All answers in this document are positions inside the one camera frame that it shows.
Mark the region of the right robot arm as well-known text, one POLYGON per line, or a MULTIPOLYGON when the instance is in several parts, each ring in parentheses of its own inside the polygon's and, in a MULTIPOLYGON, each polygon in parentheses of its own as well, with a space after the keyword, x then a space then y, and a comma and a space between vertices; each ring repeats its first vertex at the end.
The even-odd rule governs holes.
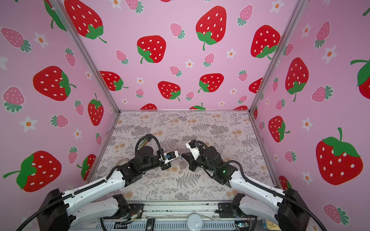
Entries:
POLYGON ((309 225, 309 209, 299 193, 263 184, 244 174, 237 161, 224 162, 214 147, 202 148, 196 140, 186 144, 188 153, 183 153, 191 171, 202 168, 216 182, 242 193, 236 200, 237 216, 250 215, 271 221, 282 231, 305 231, 309 225))

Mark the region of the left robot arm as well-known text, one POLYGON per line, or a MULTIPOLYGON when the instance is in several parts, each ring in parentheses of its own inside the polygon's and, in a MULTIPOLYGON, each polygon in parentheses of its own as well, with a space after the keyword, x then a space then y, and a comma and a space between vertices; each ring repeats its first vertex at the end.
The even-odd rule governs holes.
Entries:
POLYGON ((92 205, 92 201, 115 190, 125 188, 139 179, 149 170, 171 167, 171 161, 179 157, 178 151, 154 154, 152 147, 145 146, 135 152, 133 159, 115 166, 106 177, 85 186, 61 192, 59 189, 50 191, 39 208, 37 221, 41 231, 67 231, 77 221, 83 208, 92 205))

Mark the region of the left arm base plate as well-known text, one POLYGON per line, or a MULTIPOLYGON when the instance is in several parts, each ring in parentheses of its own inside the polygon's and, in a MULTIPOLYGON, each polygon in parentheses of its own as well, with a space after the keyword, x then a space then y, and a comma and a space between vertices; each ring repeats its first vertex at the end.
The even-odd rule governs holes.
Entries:
POLYGON ((103 219, 131 219, 132 216, 135 216, 135 219, 140 219, 142 217, 144 209, 144 204, 129 204, 118 209, 118 211, 109 217, 103 217, 103 219))

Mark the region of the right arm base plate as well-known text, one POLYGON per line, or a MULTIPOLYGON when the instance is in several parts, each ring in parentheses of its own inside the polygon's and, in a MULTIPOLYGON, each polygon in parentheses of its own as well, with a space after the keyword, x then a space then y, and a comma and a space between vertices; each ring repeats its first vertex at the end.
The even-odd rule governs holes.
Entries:
POLYGON ((239 208, 232 206, 231 203, 218 203, 216 213, 219 214, 220 218, 255 218, 253 215, 244 214, 239 208))

